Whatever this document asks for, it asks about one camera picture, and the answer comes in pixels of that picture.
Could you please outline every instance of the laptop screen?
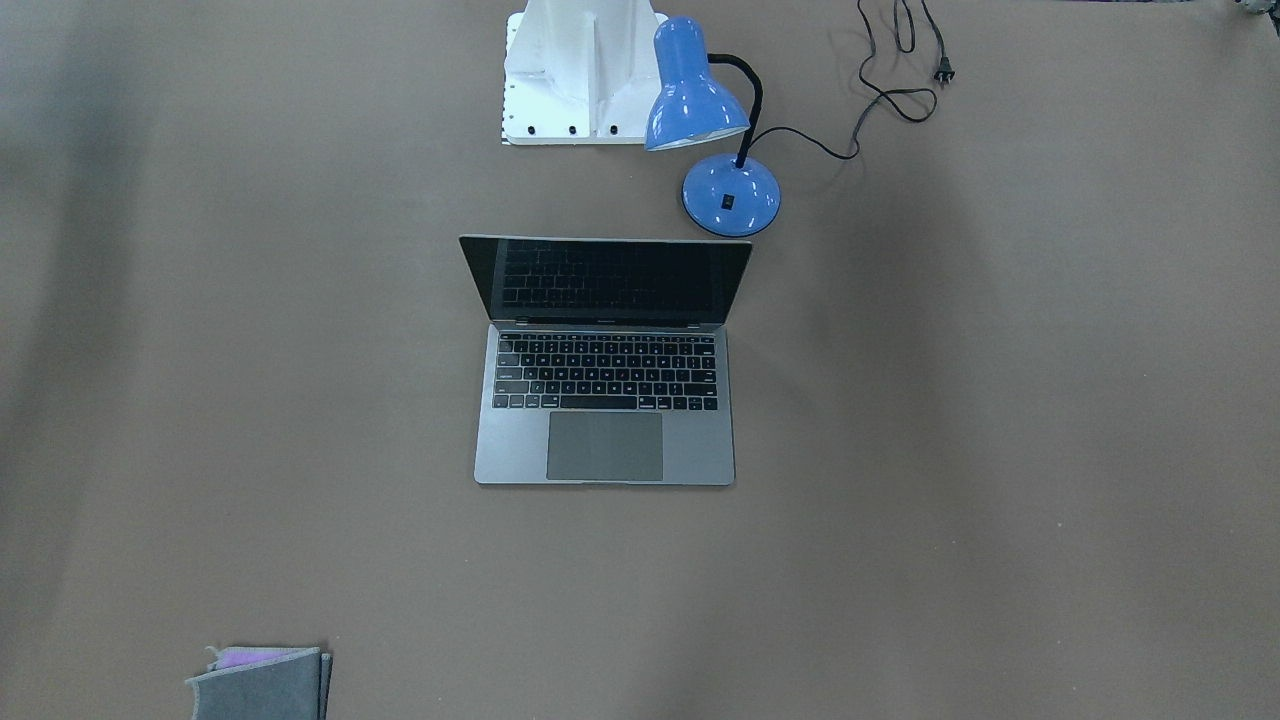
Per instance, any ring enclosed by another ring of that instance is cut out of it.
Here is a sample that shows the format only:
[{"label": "laptop screen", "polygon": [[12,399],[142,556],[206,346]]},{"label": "laptop screen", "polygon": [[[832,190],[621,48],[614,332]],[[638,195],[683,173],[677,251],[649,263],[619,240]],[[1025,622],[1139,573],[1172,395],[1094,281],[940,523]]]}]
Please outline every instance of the laptop screen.
[{"label": "laptop screen", "polygon": [[751,254],[727,240],[460,242],[490,319],[562,324],[723,323]]}]

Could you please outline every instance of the open laptop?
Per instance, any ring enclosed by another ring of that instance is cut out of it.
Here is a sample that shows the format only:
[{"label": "open laptop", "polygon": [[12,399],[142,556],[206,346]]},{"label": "open laptop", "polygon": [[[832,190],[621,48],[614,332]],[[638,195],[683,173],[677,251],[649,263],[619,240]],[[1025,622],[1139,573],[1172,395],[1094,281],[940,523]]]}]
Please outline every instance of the open laptop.
[{"label": "open laptop", "polygon": [[727,486],[746,241],[460,238],[492,320],[476,482]]}]

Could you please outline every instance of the black key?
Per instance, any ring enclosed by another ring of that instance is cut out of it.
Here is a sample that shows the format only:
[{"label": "black key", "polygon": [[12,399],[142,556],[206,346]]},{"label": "black key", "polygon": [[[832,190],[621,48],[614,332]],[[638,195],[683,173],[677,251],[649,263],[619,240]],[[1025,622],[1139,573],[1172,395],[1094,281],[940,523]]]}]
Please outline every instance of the black key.
[{"label": "black key", "polygon": [[586,410],[635,410],[636,398],[625,395],[563,395],[561,407]]}]

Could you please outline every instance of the blue desk lamp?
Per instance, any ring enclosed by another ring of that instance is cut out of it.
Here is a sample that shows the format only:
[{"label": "blue desk lamp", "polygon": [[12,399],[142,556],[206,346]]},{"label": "blue desk lamp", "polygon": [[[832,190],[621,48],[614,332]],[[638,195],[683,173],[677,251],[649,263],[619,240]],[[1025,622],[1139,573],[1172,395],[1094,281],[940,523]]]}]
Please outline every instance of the blue desk lamp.
[{"label": "blue desk lamp", "polygon": [[[685,176],[685,211],[703,228],[721,236],[744,237],[764,229],[778,214],[778,181],[759,161],[746,156],[760,119],[760,78],[741,58],[708,54],[703,28],[692,18],[676,17],[653,36],[662,92],[649,111],[645,150],[668,150],[742,135],[737,155],[712,155]],[[710,73],[710,63],[733,65],[751,81],[755,101],[748,119],[737,99]]]}]

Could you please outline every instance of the white plastic part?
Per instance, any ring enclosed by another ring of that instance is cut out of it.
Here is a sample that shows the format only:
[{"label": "white plastic part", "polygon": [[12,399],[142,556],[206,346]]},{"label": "white plastic part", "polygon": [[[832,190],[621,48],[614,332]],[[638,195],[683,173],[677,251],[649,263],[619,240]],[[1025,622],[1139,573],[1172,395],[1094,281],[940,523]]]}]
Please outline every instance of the white plastic part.
[{"label": "white plastic part", "polygon": [[666,19],[648,0],[529,0],[507,20],[503,141],[644,142]]}]

